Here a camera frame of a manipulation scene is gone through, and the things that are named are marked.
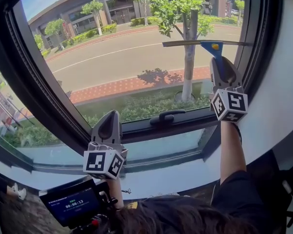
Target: window glass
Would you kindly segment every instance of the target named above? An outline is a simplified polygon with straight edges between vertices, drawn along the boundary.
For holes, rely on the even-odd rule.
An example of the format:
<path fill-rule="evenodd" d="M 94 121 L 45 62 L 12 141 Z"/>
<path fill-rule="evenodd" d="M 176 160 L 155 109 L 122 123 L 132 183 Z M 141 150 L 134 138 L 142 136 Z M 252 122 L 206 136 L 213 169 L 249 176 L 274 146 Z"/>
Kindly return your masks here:
<path fill-rule="evenodd" d="M 127 165 L 164 161 L 176 156 L 188 156 L 202 151 L 213 127 L 184 134 L 125 144 L 128 149 Z"/>
<path fill-rule="evenodd" d="M 0 145 L 41 165 L 82 164 L 81 155 L 49 132 L 14 94 L 0 72 Z"/>
<path fill-rule="evenodd" d="M 209 106 L 211 54 L 197 45 L 193 58 L 185 60 L 184 46 L 162 45 L 184 39 L 185 22 L 176 4 L 189 1 L 164 0 L 169 4 L 165 8 L 159 1 L 22 0 L 31 31 L 42 36 L 40 49 L 48 67 L 90 124 L 112 109 L 127 122 Z M 198 8 L 198 39 L 239 41 L 243 1 L 190 0 L 191 8 Z M 175 23 L 160 30 L 158 23 L 168 14 Z M 47 28 L 55 19 L 61 19 L 58 29 L 65 33 L 61 44 L 56 31 L 45 36 L 52 33 Z M 223 56 L 231 62 L 236 53 L 236 45 L 224 46 Z"/>

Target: yellow knob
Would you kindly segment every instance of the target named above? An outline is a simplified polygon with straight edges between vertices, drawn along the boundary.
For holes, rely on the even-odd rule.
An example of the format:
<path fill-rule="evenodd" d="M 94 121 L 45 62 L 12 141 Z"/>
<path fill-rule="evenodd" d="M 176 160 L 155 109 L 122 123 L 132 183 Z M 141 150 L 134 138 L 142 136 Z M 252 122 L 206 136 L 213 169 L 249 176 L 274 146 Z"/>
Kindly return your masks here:
<path fill-rule="evenodd" d="M 219 45 L 218 45 L 218 44 L 213 43 L 213 44 L 211 45 L 211 47 L 212 47 L 214 50 L 219 50 Z"/>

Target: building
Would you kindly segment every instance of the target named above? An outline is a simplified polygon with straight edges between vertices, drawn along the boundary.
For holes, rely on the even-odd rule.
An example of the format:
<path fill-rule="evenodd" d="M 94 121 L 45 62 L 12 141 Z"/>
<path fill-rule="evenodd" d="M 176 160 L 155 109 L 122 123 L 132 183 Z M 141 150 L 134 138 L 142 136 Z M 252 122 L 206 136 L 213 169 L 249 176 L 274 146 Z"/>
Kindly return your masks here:
<path fill-rule="evenodd" d="M 59 45 L 55 36 L 44 33 L 48 22 L 62 18 L 65 23 L 63 30 L 59 32 L 61 40 L 74 37 L 91 28 L 96 28 L 92 15 L 81 14 L 82 6 L 92 0 L 59 0 L 42 10 L 28 21 L 29 27 L 34 34 L 41 34 L 45 48 L 53 48 Z M 133 0 L 98 0 L 104 4 L 100 11 L 102 25 L 112 22 L 122 24 L 130 22 L 131 19 L 144 17 L 142 5 Z M 213 15 L 225 16 L 226 0 L 206 0 L 212 4 Z"/>

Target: hedge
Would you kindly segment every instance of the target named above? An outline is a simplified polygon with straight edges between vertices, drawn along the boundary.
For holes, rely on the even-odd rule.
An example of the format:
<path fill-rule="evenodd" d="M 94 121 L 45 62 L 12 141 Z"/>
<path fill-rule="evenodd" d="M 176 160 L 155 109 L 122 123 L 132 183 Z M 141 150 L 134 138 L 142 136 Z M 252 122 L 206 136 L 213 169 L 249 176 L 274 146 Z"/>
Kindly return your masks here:
<path fill-rule="evenodd" d="M 147 22 L 148 23 L 158 23 L 160 21 L 160 19 L 158 17 L 147 17 Z M 135 18 L 135 19 L 131 19 L 131 25 L 130 26 L 137 26 L 140 24 L 144 24 L 145 23 L 145 18 Z"/>
<path fill-rule="evenodd" d="M 42 51 L 42 56 L 45 58 L 47 55 L 49 55 L 49 53 L 51 52 L 51 49 L 47 49 L 45 51 Z"/>
<path fill-rule="evenodd" d="M 159 92 L 148 97 L 130 97 L 126 100 L 126 106 L 118 110 L 120 110 L 121 121 L 128 122 L 151 118 L 168 110 L 193 110 L 208 106 L 209 98 L 206 96 L 201 96 L 196 101 L 175 102 L 173 94 Z M 106 113 L 102 112 L 99 116 L 84 116 L 84 118 L 93 127 Z M 14 135 L 8 133 L 3 138 L 16 148 L 61 144 L 61 141 L 42 125 L 18 128 Z"/>
<path fill-rule="evenodd" d="M 223 22 L 223 23 L 228 23 L 228 24 L 237 24 L 238 23 L 238 18 L 237 17 L 225 17 L 225 18 L 219 18 L 219 17 L 214 17 L 214 16 L 207 16 L 204 15 L 204 17 L 209 17 L 211 18 L 211 23 L 213 22 Z"/>
<path fill-rule="evenodd" d="M 114 23 L 114 24 L 109 24 L 107 26 L 104 26 L 104 27 L 101 27 L 101 30 L 102 32 L 108 32 L 108 31 L 113 31 L 115 30 L 117 27 L 117 24 Z M 98 35 L 98 29 L 90 29 L 78 36 L 75 36 L 71 39 L 67 39 L 65 41 L 62 42 L 64 48 L 68 45 L 73 45 L 75 42 L 82 42 L 83 40 L 87 39 L 87 38 L 91 38 L 93 37 L 94 35 Z"/>

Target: dark hair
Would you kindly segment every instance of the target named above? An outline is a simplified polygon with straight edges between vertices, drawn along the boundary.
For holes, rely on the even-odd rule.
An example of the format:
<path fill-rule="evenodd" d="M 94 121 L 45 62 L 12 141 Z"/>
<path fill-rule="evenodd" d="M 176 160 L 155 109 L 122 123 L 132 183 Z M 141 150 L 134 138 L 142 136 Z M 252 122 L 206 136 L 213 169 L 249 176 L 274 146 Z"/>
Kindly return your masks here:
<path fill-rule="evenodd" d="M 109 215 L 96 233 L 105 234 L 116 230 L 117 234 L 258 234 L 251 224 L 229 215 L 224 215 L 210 206 L 177 206 L 169 212 L 177 216 L 178 230 L 160 221 L 156 212 L 138 203 L 136 209 L 126 207 Z"/>

